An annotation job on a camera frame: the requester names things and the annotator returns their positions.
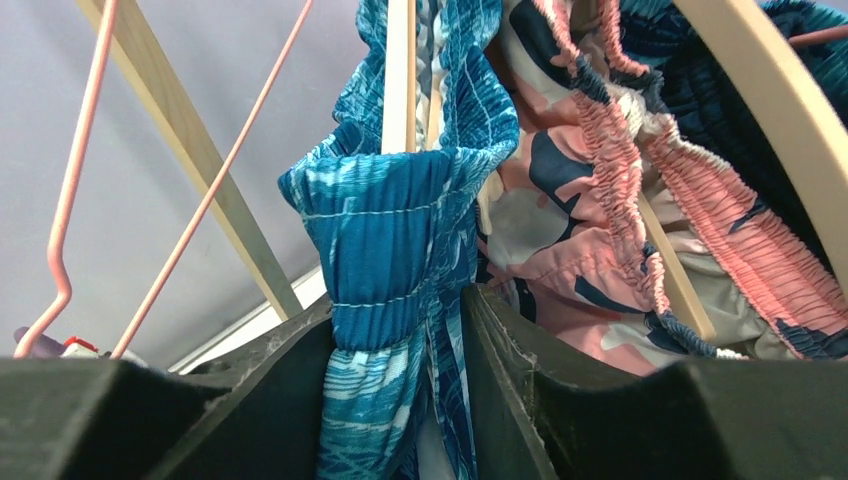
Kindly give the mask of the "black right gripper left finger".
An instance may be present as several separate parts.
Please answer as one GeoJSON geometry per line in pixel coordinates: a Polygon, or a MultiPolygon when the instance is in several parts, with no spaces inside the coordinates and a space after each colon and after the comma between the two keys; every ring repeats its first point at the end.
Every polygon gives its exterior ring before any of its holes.
{"type": "Polygon", "coordinates": [[[128,361],[5,359],[5,479],[311,479],[331,303],[185,375],[128,361]]]}

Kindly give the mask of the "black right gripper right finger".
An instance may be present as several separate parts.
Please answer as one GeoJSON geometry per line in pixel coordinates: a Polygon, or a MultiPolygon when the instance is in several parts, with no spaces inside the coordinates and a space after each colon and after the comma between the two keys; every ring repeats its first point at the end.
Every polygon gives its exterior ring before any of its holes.
{"type": "Polygon", "coordinates": [[[484,479],[843,479],[847,366],[689,358],[618,370],[493,292],[462,297],[484,479]]]}

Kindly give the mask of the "pink wire hanger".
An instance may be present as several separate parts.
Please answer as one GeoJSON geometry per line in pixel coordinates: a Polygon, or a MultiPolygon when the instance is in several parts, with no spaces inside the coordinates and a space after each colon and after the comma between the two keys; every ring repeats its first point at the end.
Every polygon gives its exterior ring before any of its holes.
{"type": "MultiPolygon", "coordinates": [[[[297,1],[144,1],[141,9],[221,153],[245,122],[300,10],[297,1]]],[[[70,153],[95,31],[72,1],[1,5],[1,351],[52,302],[49,230],[70,153]]],[[[298,280],[317,261],[277,176],[302,133],[282,115],[288,59],[235,159],[234,179],[281,266],[298,280]]],[[[104,75],[65,244],[73,296],[49,327],[111,349],[200,201],[115,63],[104,75]]],[[[258,306],[263,296],[213,216],[193,237],[135,337],[163,365],[258,306]]]]}

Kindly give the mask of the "blue shark print shorts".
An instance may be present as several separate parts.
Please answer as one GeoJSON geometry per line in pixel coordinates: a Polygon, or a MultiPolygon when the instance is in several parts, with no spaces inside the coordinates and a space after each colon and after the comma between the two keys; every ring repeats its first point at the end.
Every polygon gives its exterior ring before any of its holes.
{"type": "Polygon", "coordinates": [[[340,94],[336,129],[278,181],[315,245],[335,349],[323,382],[316,475],[415,479],[435,419],[453,475],[478,475],[460,298],[477,273],[473,204],[516,149],[517,113],[484,50],[498,1],[423,1],[423,53],[439,77],[432,151],[381,150],[384,1],[363,1],[368,53],[340,94]]]}

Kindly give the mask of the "wooden hanger front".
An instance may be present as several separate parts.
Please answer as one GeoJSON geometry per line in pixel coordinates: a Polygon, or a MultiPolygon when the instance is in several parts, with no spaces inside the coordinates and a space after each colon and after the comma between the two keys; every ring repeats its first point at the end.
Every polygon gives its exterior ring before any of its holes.
{"type": "Polygon", "coordinates": [[[423,140],[417,137],[417,56],[414,1],[389,0],[386,15],[386,47],[381,153],[383,155],[431,149],[440,130],[442,98],[438,81],[431,93],[423,140]]]}

